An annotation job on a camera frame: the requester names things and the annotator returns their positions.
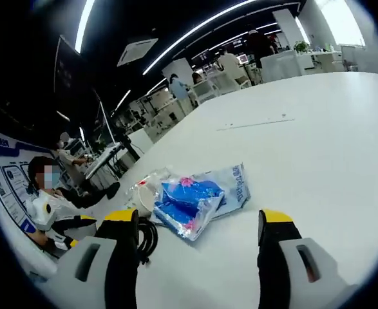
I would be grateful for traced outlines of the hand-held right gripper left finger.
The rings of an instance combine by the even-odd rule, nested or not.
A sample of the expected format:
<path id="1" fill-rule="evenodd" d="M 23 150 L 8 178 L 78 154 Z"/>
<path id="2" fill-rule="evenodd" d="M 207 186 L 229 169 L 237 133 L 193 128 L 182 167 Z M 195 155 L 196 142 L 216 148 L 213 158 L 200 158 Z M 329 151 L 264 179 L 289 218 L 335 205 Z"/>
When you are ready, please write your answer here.
<path id="1" fill-rule="evenodd" d="M 136 308 L 138 211 L 115 211 L 67 252 L 52 277 L 57 308 Z"/>

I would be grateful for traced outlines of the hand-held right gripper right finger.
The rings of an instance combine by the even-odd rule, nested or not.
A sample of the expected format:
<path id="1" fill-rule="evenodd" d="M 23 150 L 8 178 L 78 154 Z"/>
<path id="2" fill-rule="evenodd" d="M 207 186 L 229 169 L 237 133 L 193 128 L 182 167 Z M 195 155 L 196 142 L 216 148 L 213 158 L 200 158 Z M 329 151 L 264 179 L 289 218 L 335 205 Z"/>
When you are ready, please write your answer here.
<path id="1" fill-rule="evenodd" d="M 303 238 L 285 213 L 261 209 L 257 267 L 260 308 L 339 308 L 357 290 L 336 260 L 312 238 Z"/>

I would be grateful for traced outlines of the person's left hand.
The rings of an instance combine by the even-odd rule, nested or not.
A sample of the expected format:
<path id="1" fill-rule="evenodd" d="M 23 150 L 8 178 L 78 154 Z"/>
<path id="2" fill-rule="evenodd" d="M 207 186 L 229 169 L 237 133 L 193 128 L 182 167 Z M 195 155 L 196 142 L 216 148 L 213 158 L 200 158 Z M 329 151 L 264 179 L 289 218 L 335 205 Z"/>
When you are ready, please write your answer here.
<path id="1" fill-rule="evenodd" d="M 49 240 L 47 235 L 39 230 L 35 230 L 34 232 L 28 232 L 28 236 L 41 247 L 45 247 Z"/>

